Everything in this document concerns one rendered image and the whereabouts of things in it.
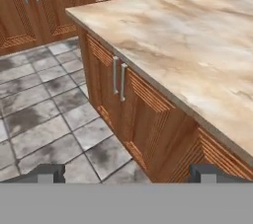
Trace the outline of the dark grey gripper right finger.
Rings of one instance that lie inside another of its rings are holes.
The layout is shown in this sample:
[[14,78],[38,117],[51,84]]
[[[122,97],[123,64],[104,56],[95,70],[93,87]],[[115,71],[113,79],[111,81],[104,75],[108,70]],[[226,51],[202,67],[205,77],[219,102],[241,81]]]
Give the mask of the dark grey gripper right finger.
[[251,180],[230,175],[213,164],[192,164],[190,166],[189,182],[199,184],[249,184]]

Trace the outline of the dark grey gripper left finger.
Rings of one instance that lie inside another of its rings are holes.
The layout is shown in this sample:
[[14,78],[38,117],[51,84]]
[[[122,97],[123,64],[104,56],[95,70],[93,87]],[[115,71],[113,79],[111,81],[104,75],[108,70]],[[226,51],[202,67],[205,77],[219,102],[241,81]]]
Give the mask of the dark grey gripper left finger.
[[24,175],[4,180],[5,184],[64,184],[63,164],[40,164]]

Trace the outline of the wooden island cupboard door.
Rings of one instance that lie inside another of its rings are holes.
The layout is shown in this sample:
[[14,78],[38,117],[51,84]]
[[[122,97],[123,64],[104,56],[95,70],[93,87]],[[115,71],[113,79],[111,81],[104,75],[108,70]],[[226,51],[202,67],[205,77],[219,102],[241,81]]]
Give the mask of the wooden island cupboard door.
[[120,99],[113,87],[113,54],[91,35],[87,36],[87,47],[92,104],[112,131],[117,133]]
[[120,140],[152,182],[171,183],[177,148],[193,133],[196,122],[130,68],[125,98]]

